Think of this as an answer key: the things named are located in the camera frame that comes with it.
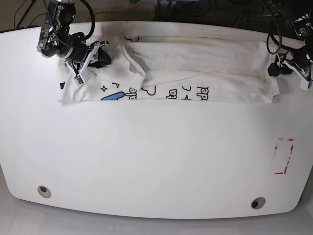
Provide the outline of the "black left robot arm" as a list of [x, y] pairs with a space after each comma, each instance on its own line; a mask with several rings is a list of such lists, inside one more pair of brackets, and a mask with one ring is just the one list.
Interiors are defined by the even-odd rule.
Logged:
[[[262, 4], [269, 11], [272, 22], [267, 37], [267, 50], [275, 55], [275, 61], [268, 68], [273, 77], [296, 73], [300, 78], [300, 88], [313, 87], [313, 2], [311, 0], [264, 0]], [[304, 42], [300, 48], [282, 43], [281, 21], [287, 21], [294, 34]], [[276, 26], [278, 39], [274, 37], [272, 26]]]

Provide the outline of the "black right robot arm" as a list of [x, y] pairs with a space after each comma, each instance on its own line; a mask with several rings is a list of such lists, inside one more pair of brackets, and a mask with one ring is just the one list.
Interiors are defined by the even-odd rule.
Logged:
[[110, 56], [102, 49], [109, 44], [108, 41], [95, 41], [87, 45], [87, 39], [95, 30], [95, 15], [85, 0], [81, 3], [88, 9], [91, 18], [91, 28], [87, 35], [83, 32], [69, 33], [70, 25], [76, 16], [75, 4], [72, 1], [50, 1], [49, 4], [44, 2], [45, 24], [48, 28], [41, 28], [37, 45], [37, 51], [43, 57], [57, 55], [63, 59], [78, 85], [90, 80], [87, 68], [100, 69], [111, 63]]

